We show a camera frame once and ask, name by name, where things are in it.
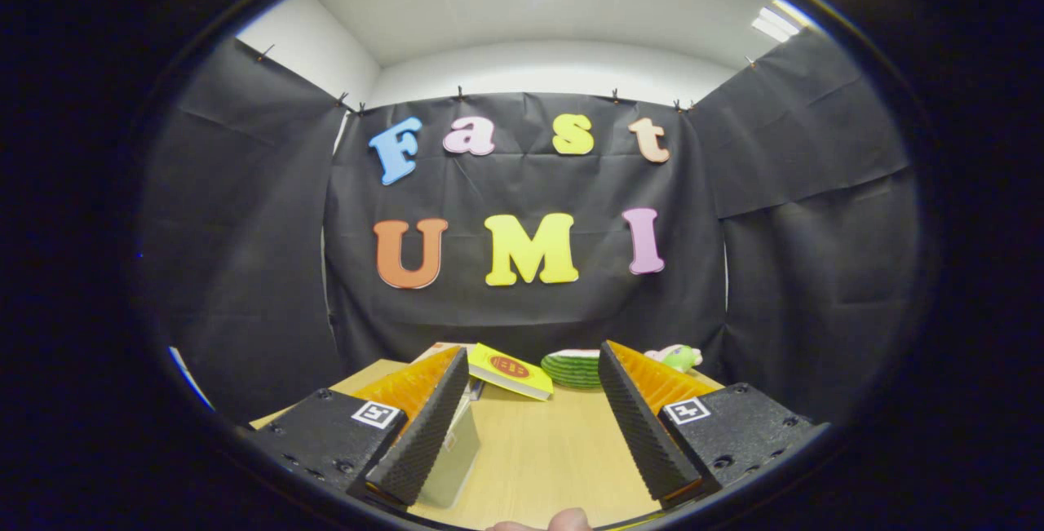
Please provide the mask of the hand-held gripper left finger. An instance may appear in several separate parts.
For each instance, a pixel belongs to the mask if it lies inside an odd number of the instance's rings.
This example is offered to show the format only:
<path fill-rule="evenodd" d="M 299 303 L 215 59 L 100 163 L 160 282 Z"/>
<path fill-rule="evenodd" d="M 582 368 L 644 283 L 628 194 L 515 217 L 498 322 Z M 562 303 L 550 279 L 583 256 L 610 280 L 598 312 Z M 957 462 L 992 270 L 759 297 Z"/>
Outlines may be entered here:
<path fill-rule="evenodd" d="M 322 387 L 250 440 L 325 493 L 407 508 L 436 463 L 467 381 L 466 349 L 441 349 L 353 395 Z"/>

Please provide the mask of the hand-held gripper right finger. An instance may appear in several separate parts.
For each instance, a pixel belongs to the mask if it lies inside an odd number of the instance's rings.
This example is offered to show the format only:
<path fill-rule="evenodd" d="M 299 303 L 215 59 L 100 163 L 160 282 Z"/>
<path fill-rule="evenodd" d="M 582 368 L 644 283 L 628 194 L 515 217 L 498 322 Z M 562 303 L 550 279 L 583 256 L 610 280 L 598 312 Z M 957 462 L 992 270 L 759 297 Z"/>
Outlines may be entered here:
<path fill-rule="evenodd" d="M 611 340 L 600 346 L 598 378 L 631 460 L 664 509 L 745 483 L 829 427 L 750 383 L 707 387 Z"/>

